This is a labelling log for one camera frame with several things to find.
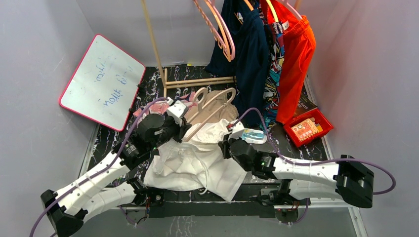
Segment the white shorts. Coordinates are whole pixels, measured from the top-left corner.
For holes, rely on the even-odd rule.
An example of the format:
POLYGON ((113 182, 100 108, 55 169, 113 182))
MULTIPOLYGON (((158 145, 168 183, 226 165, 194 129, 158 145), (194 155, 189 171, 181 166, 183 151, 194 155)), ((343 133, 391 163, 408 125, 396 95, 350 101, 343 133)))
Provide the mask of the white shorts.
POLYGON ((149 187, 171 191, 203 188, 231 202, 246 171, 225 159, 218 143, 228 133, 229 121, 205 124, 188 142, 170 140, 158 148, 144 177, 149 187))

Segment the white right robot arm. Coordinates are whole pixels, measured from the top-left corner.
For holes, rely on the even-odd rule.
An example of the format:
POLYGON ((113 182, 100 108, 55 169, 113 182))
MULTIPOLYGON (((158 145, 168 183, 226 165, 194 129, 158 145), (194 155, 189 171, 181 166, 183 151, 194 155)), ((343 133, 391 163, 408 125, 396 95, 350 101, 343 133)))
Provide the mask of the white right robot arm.
POLYGON ((374 173, 360 162, 346 160, 346 156, 317 164, 257 151, 242 139, 225 139, 218 145, 223 157, 233 159, 244 171, 260 179, 280 180, 277 196, 284 204, 307 198, 330 198, 359 208, 373 206, 374 173))

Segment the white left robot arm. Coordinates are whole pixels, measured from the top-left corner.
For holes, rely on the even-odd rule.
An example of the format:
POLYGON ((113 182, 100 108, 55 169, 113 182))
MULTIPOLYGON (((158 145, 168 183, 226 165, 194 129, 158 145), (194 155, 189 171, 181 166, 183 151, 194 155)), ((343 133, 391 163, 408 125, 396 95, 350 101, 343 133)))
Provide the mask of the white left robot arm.
POLYGON ((107 191, 105 187, 148 160, 161 145, 170 141, 181 143, 190 128, 183 116, 170 112, 137 117, 124 140, 84 176, 59 190, 41 194, 44 211, 38 219, 48 218, 53 236, 70 237, 89 219, 109 209, 130 203, 143 205, 148 193, 137 178, 107 191))

